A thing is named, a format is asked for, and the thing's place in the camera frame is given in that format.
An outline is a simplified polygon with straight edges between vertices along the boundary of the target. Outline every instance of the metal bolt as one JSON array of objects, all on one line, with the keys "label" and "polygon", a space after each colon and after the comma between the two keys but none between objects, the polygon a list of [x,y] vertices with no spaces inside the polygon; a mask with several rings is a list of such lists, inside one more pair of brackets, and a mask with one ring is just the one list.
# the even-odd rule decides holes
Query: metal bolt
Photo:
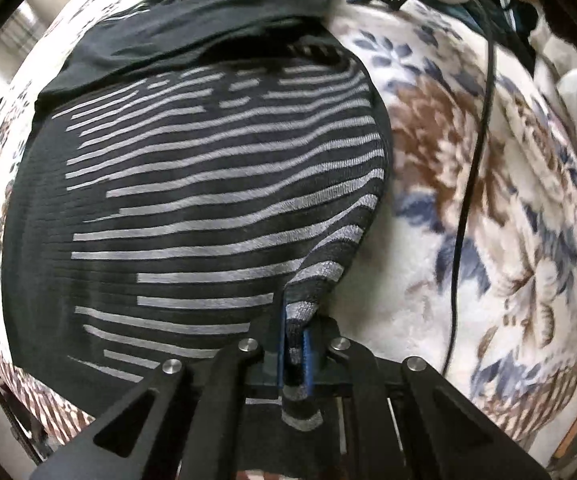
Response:
[{"label": "metal bolt", "polygon": [[406,366],[408,366],[409,370],[414,372],[421,372],[426,368],[426,361],[418,356],[409,357],[406,360]]},{"label": "metal bolt", "polygon": [[348,350],[351,347],[351,342],[345,337],[336,337],[331,340],[331,348],[333,350],[342,351]]},{"label": "metal bolt", "polygon": [[169,359],[164,361],[162,365],[162,370],[165,374],[173,375],[182,370],[182,362],[178,359]]},{"label": "metal bolt", "polygon": [[242,352],[255,352],[260,344],[253,338],[249,337],[246,339],[242,339],[237,347]]}]

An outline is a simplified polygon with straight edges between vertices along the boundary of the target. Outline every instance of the floral pattern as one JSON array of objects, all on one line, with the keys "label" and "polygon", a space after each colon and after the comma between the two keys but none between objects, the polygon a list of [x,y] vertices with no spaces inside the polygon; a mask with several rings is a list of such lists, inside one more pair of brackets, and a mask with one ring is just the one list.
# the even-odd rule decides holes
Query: floral pattern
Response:
[{"label": "floral pattern", "polygon": [[[0,107],[0,264],[38,93],[88,28],[137,2],[72,0],[15,76]],[[484,40],[415,0],[395,14],[338,3],[328,26],[369,70],[395,151],[392,192],[328,312],[377,355],[419,354],[441,368],[457,219],[486,83]],[[556,416],[577,384],[577,161],[508,56],[498,62],[478,176],[448,378],[520,440]],[[60,442],[92,420],[11,364],[1,297],[0,372]]]}]

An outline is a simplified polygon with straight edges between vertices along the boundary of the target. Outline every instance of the bed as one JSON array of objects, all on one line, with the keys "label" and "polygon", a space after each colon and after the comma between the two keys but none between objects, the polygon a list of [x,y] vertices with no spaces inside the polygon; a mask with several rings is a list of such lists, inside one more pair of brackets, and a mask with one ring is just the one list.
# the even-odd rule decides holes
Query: bed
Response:
[{"label": "bed", "polygon": [[[88,28],[140,0],[71,0],[0,106],[0,286],[8,200],[38,93]],[[451,330],[457,217],[485,85],[486,42],[408,1],[399,12],[335,0],[327,27],[367,67],[389,111],[395,178],[355,262],[323,306],[383,358],[441,369]],[[577,159],[515,57],[497,92],[463,251],[447,378],[511,438],[535,435],[577,387]],[[11,359],[0,291],[0,376],[67,443],[92,417]]]}]

